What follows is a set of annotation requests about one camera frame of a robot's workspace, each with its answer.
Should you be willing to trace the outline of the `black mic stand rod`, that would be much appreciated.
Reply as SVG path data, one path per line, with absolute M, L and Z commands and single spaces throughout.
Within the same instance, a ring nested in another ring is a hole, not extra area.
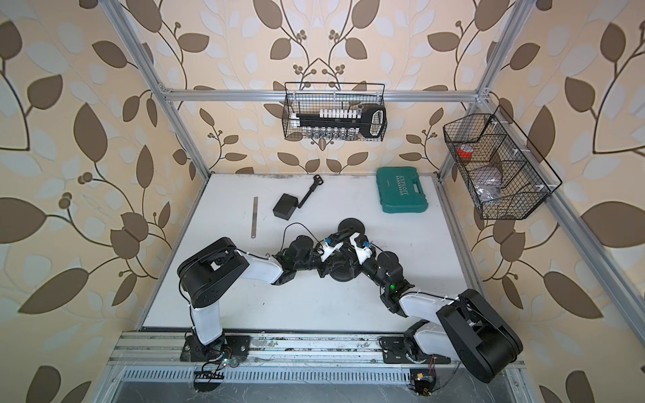
M 355 235 L 356 233 L 363 234 L 364 230 L 360 230 L 359 228 L 353 228 L 353 227 L 341 229 L 336 233 L 329 235 L 327 238 L 327 243 L 329 246 L 335 247 L 339 243 L 344 243 L 347 239 L 349 239 L 351 236 Z

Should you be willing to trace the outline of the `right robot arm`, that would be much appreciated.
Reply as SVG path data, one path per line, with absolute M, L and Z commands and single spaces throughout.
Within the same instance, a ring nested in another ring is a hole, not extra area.
M 351 258 L 331 274 L 339 282 L 359 275 L 377 285 L 389 312 L 418 320 L 398 345 L 387 348 L 401 358 L 420 364 L 438 356 L 457 360 L 476 379 L 489 383 L 523 351 L 521 339 L 477 290 L 456 297 L 425 292 L 404 277 L 392 252 Z

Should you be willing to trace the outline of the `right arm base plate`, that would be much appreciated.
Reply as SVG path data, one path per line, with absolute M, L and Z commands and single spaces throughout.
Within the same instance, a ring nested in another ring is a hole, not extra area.
M 378 339 L 386 364 L 451 364 L 452 360 L 442 355 L 425 354 L 411 338 L 384 336 Z

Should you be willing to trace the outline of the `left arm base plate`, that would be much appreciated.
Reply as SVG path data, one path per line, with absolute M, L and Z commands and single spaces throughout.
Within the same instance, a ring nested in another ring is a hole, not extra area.
M 228 359 L 231 366 L 246 361 L 250 352 L 250 336 L 222 335 L 210 344 L 202 344 L 195 334 L 188 334 L 181 350 L 181 362 L 207 362 Z

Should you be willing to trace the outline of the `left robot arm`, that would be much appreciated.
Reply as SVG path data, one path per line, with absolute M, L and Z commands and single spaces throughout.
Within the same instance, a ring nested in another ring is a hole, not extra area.
M 336 271 L 351 275 L 351 258 L 342 251 L 343 246 L 315 244 L 301 235 L 277 254 L 260 257 L 240 250 L 227 237 L 211 243 L 177 269 L 178 288 L 189 303 L 194 337 L 202 346 L 223 337 L 219 300 L 239 279 L 284 285 L 299 271 L 315 270 L 322 278 Z

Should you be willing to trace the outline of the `black round base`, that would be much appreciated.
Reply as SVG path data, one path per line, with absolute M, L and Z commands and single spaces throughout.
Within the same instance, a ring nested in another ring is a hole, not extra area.
M 338 282 L 348 282 L 356 278 L 349 277 L 347 256 L 338 255 L 330 257 L 328 268 L 330 270 L 329 275 Z
M 346 218 L 339 223 L 338 232 L 346 232 L 350 235 L 354 233 L 364 234 L 366 230 L 364 229 L 364 224 L 359 221 L 357 218 Z

